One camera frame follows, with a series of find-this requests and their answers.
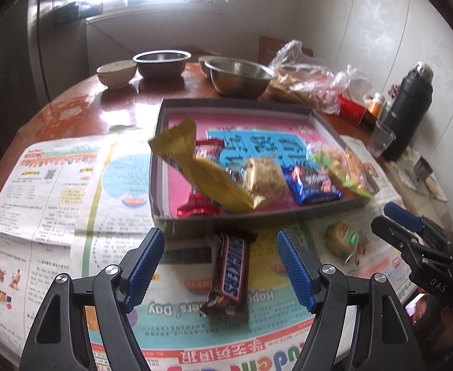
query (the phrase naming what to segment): yellow snack wrapper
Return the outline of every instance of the yellow snack wrapper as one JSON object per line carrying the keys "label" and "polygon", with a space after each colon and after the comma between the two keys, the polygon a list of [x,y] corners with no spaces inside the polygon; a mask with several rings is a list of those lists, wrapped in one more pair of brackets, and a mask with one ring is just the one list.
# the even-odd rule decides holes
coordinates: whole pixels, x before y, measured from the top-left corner
{"label": "yellow snack wrapper", "polygon": [[253,211],[265,201],[263,196],[243,189],[218,164],[196,157],[196,139],[197,126],[191,118],[187,118],[155,136],[149,141],[149,146],[153,153],[177,169],[190,184],[229,212]]}

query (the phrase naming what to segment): tray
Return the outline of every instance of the tray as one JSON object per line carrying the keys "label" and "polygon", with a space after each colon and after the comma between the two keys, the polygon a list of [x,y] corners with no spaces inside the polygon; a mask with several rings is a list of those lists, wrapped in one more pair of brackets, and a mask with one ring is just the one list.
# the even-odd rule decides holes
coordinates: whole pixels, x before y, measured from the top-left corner
{"label": "tray", "polygon": [[[187,117],[196,121],[198,139],[206,137],[207,130],[211,128],[224,131],[232,125],[240,128],[256,126],[259,129],[276,129],[273,132],[288,131],[306,142],[324,141],[327,145],[343,150],[347,147],[324,118],[311,109],[244,99],[164,99],[155,134]],[[374,195],[379,188],[370,174],[367,174],[367,180]],[[294,204],[283,208],[271,205],[262,211],[246,214],[176,218],[173,214],[176,214],[176,207],[187,200],[190,185],[181,174],[156,155],[151,156],[149,191],[156,225],[165,231],[167,237],[178,238],[204,235],[212,232],[215,227],[235,226],[253,230],[282,227],[300,220],[353,209],[368,202],[367,198],[344,189],[343,199],[317,205],[299,207]],[[174,191],[173,196],[169,196],[169,191]]]}

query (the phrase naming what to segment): newspaper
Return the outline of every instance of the newspaper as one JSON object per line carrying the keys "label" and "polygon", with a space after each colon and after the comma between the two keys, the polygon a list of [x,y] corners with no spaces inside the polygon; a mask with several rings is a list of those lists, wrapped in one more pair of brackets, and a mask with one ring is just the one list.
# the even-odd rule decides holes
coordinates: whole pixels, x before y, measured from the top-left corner
{"label": "newspaper", "polygon": [[[100,155],[76,223],[71,250],[73,277],[100,272],[118,263],[127,250],[137,247],[152,227],[148,200],[150,149],[145,131],[120,134]],[[339,215],[294,224],[292,230],[302,246],[313,249],[323,263],[332,263],[347,274],[369,277],[386,274],[404,300],[413,291],[409,268],[397,252],[370,230],[372,219],[388,201],[402,204],[378,164],[367,151],[356,154],[371,161],[381,188],[367,207]],[[345,220],[369,241],[359,266],[344,264],[322,243],[328,225]],[[190,369],[291,369],[303,346],[313,316],[294,294],[276,250],[277,229],[262,230],[250,252],[248,314],[246,317],[209,318],[199,315],[207,299],[215,266],[216,242],[167,241],[143,303],[129,315],[136,339],[152,370]],[[93,309],[88,326],[99,370],[109,371]],[[349,351],[356,309],[348,308],[337,359]]]}
{"label": "newspaper", "polygon": [[0,343],[17,356],[54,277],[69,270],[75,221],[103,143],[37,143],[0,193]]}
{"label": "newspaper", "polygon": [[[150,137],[152,132],[137,130],[43,142],[19,159],[0,194],[0,343],[17,356],[55,275],[95,275],[118,263],[153,227]],[[381,191],[368,207],[294,224],[292,230],[322,262],[352,275],[383,272],[404,299],[413,289],[409,270],[369,229],[385,202],[401,199],[370,161]],[[359,266],[332,258],[321,243],[327,225],[338,220],[352,223],[369,240]],[[293,367],[314,318],[297,301],[277,254],[276,232],[261,230],[251,246],[245,317],[199,315],[215,266],[214,236],[166,242],[144,302],[128,316],[152,370]],[[349,307],[337,359],[349,350],[355,317],[356,309]],[[87,323],[98,369],[108,371],[91,307]]]}

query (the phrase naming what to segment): blue snack package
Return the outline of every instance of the blue snack package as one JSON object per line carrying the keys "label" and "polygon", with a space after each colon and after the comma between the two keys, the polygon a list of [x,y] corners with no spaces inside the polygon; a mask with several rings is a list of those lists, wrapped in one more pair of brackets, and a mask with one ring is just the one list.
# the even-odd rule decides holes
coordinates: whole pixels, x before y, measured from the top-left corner
{"label": "blue snack package", "polygon": [[298,205],[313,205],[343,198],[324,171],[304,165],[282,166],[283,176]]}

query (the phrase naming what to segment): bowl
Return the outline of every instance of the bowl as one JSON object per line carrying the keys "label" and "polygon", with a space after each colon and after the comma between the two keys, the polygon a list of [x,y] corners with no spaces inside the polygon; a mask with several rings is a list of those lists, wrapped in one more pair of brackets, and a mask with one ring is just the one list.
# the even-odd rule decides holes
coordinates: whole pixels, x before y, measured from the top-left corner
{"label": "bowl", "polygon": [[129,80],[135,76],[136,68],[134,61],[124,60],[100,66],[96,72],[100,83],[108,89],[118,89],[128,85]]}
{"label": "bowl", "polygon": [[190,57],[186,51],[156,50],[137,54],[133,60],[145,80],[165,81],[179,78]]}
{"label": "bowl", "polygon": [[207,79],[211,80],[211,70],[206,66],[206,61],[218,58],[218,56],[200,56],[199,57],[199,68]]}
{"label": "bowl", "polygon": [[212,84],[221,96],[257,99],[276,78],[274,71],[252,61],[217,57],[206,61]]}

